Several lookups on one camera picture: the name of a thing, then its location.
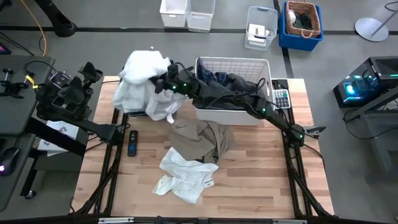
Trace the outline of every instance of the wicker basket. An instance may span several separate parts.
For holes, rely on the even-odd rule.
[[[289,9],[299,14],[303,14],[304,12],[309,13],[311,16],[311,25],[313,30],[299,29],[294,27],[289,16]],[[286,4],[285,17],[286,32],[288,34],[301,35],[306,39],[310,37],[318,37],[321,34],[321,26],[317,9],[314,4],[307,2],[307,0],[304,0],[304,2],[288,1]]]

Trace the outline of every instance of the black remote control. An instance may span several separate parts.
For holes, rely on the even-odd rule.
[[[129,136],[129,145],[127,149],[127,155],[129,157],[134,157],[137,154],[137,137],[138,137],[138,131],[132,130],[130,131],[130,136]]]

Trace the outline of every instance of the white storage container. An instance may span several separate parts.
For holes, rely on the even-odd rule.
[[[269,63],[265,59],[250,58],[217,58],[217,57],[200,57],[203,65],[207,70],[216,72],[233,73],[243,77],[246,81],[257,83],[260,79],[265,78],[266,82],[262,87],[266,100],[273,102],[272,97],[272,80],[269,70]],[[195,71],[197,73],[199,58],[195,63]],[[250,125],[257,126],[262,120],[249,115],[246,111],[230,111],[230,110],[202,110],[195,108],[196,116],[199,120],[214,121],[225,125]]]
[[[216,0],[188,0],[187,25],[192,32],[210,32]]]
[[[162,0],[160,15],[165,27],[185,27],[188,0]]]
[[[278,13],[275,9],[251,6],[246,23],[244,46],[267,50],[277,33]]]

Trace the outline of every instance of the white towel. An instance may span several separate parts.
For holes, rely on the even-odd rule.
[[[167,72],[169,58],[159,51],[136,50],[128,58],[118,89],[113,96],[113,105],[124,113],[145,111],[154,121],[176,112],[186,97],[164,90],[155,93],[155,85],[148,79]]]
[[[177,197],[193,204],[198,201],[205,184],[209,186],[207,180],[218,169],[216,164],[186,161],[173,147],[163,157],[159,167],[173,177],[164,175],[152,192],[165,195],[171,190]]]

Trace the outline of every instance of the blue storage bin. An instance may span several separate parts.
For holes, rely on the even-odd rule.
[[[308,39],[303,38],[299,35],[291,35],[286,33],[286,17],[285,17],[285,10],[286,10],[286,2],[284,2],[283,10],[279,17],[279,46],[286,47],[291,49],[297,50],[307,50],[312,51],[315,46],[323,40],[323,28],[322,28],[322,15],[321,9],[319,6],[317,7],[319,22],[321,25],[321,34],[318,37],[311,37]]]

